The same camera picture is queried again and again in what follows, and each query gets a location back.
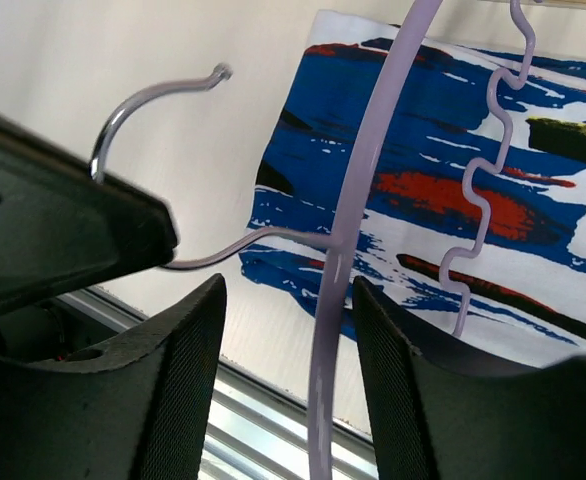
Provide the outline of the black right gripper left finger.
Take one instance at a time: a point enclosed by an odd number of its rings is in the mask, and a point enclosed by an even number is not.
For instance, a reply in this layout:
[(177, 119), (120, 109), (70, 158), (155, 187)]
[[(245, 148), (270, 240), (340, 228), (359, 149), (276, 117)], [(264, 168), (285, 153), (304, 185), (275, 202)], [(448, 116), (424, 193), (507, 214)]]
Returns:
[(194, 479), (225, 325), (213, 275), (62, 361), (0, 356), (0, 479)]

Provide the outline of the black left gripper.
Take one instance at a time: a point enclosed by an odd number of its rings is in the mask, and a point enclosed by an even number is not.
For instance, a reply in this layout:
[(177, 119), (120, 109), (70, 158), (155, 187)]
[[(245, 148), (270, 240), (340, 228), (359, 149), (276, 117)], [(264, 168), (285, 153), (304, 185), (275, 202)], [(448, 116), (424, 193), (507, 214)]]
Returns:
[(0, 315), (170, 262), (166, 205), (0, 115)]

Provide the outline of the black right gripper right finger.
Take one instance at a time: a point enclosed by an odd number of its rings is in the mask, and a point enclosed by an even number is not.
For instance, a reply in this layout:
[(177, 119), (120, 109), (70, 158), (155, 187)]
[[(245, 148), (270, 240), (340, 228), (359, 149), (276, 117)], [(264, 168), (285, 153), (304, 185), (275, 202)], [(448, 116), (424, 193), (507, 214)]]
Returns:
[(381, 478), (586, 479), (586, 355), (498, 357), (361, 277), (353, 319)]

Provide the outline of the lilac plastic hanger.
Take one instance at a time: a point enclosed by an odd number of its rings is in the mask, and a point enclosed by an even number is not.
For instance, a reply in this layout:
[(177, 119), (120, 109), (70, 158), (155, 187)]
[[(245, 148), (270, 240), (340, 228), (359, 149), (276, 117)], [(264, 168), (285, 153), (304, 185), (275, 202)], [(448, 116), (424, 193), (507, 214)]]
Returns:
[[(419, 47), (439, 7), (437, 1), (414, 2), (397, 33), (358, 130), (329, 233), (261, 227), (208, 257), (197, 260), (173, 260), (165, 266), (169, 271), (203, 269), (226, 260), (268, 236), (325, 249), (326, 259), (315, 312), (316, 323), (308, 385), (307, 448), (309, 473), (313, 479), (329, 479), (332, 476), (333, 398), (342, 308), (373, 175), (395, 106)], [(494, 162), (482, 157), (472, 159), (467, 164), (462, 178), (464, 198), (481, 211), (477, 235), (472, 248), (453, 247), (448, 250), (439, 267), (440, 284), (446, 290), (461, 296), (454, 336), (460, 336), (464, 329), (471, 293), (467, 284), (451, 279), (450, 266), (456, 258), (474, 259), (480, 254), (491, 218), (489, 201), (473, 190), (473, 177), (477, 170), (493, 175), (502, 172), (513, 134), (512, 118), (499, 104), (497, 88), (500, 82), (506, 82), (513, 90), (524, 87), (536, 45), (534, 29), (523, 13), (520, 2), (511, 2), (509, 11), (513, 23), (524, 37), (525, 49), (518, 73), (500, 67), (493, 71), (487, 84), (486, 102), (489, 112), (503, 125), (500, 147)]]

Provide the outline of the blue white red patterned trousers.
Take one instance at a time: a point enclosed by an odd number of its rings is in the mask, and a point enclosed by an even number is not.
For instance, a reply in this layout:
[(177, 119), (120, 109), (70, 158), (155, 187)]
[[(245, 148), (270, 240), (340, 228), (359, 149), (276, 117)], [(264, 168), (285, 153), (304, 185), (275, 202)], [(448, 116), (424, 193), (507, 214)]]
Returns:
[[(249, 227), (328, 233), (364, 110), (398, 29), (322, 10), (263, 154)], [(446, 330), (458, 294), (438, 280), (445, 252), (470, 247), (481, 211), (462, 193), (468, 162), (494, 160), (501, 122), (485, 92), (521, 56), (427, 40), (373, 174), (353, 272)], [(479, 257), (453, 280), (471, 301), (463, 339), (506, 354), (586, 348), (586, 62), (534, 57), (520, 89), (500, 84), (513, 122), (503, 169), (477, 171), (491, 207)]]

